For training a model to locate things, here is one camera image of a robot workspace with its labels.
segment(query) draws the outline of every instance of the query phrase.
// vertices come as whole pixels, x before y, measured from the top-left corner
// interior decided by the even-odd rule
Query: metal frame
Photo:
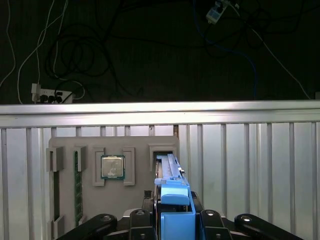
[[[250,211],[318,239],[320,101],[310,100],[2,105],[0,240],[50,239],[51,137],[158,136],[159,125],[179,137],[180,164],[205,208],[230,219]]]
[[[320,121],[319,101],[0,106],[0,128]]]

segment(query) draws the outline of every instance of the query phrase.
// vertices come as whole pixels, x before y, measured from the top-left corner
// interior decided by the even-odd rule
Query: white connector
[[[209,24],[216,24],[229,5],[226,0],[216,0],[214,6],[206,14]]]
[[[41,104],[72,104],[74,95],[71,91],[41,88],[41,84],[32,83],[32,101]]]
[[[40,93],[41,92],[41,84],[32,83],[31,86],[31,94],[32,94],[32,101],[34,103],[40,100]]]

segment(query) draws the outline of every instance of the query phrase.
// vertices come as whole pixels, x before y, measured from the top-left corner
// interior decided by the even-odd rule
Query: blue cable
[[[257,96],[257,83],[258,83],[258,75],[257,75],[257,70],[256,70],[256,65],[254,64],[254,62],[251,60],[251,58],[246,55],[245,53],[243,52],[240,52],[240,51],[234,51],[232,49],[229,49],[229,48],[226,48],[226,47],[223,47],[223,46],[220,46],[218,44],[216,44],[215,42],[207,39],[205,37],[205,35],[201,32],[200,30],[200,26],[198,24],[198,20],[197,20],[197,14],[196,14],[196,0],[193,0],[193,18],[194,18],[194,24],[196,26],[196,29],[198,31],[198,33],[205,39],[205,41],[211,45],[214,45],[215,47],[217,47],[218,49],[222,50],[222,51],[225,51],[225,52],[229,52],[229,53],[233,53],[233,54],[237,54],[237,55],[241,55],[243,57],[245,57],[249,63],[251,64],[251,67],[252,67],[252,70],[254,72],[254,85],[253,85],[253,97],[256,98]]]

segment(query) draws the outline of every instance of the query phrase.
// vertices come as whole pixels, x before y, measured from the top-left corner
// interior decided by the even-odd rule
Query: gray mounting board
[[[62,224],[55,224],[55,226],[62,225],[62,230],[54,231],[66,233],[85,219],[88,220],[98,214],[112,214],[119,220],[126,210],[140,208],[144,190],[153,190],[155,186],[156,152],[172,152],[178,155],[178,138],[175,136],[51,138],[47,158],[53,157],[47,159],[47,169],[58,173],[58,192],[54,192],[54,195],[55,201],[59,199],[59,202],[54,202],[53,205],[59,208],[59,219],[63,219]],[[103,155],[125,156],[124,179],[101,179]],[[57,165],[60,166],[58,169],[50,168]],[[75,191],[79,190],[76,190],[75,185],[76,169],[81,172],[82,198],[79,199],[82,199],[83,211],[81,222],[77,224]]]

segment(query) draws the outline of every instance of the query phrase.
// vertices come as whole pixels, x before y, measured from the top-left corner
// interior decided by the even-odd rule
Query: silver bolt
[[[213,216],[213,215],[215,214],[215,212],[214,212],[214,211],[211,211],[211,210],[207,210],[207,211],[205,211],[205,213],[206,213],[207,215],[209,215],[209,216]]]
[[[145,214],[145,212],[144,212],[144,211],[142,211],[142,210],[138,210],[138,211],[136,212],[136,214],[137,214],[138,216],[141,216],[141,215],[144,215],[144,214]]]
[[[252,219],[250,217],[248,217],[248,216],[242,216],[241,219],[243,221],[245,221],[245,222],[251,222],[252,221]]]
[[[108,222],[110,220],[111,220],[111,217],[109,217],[108,215],[101,218],[102,222]]]

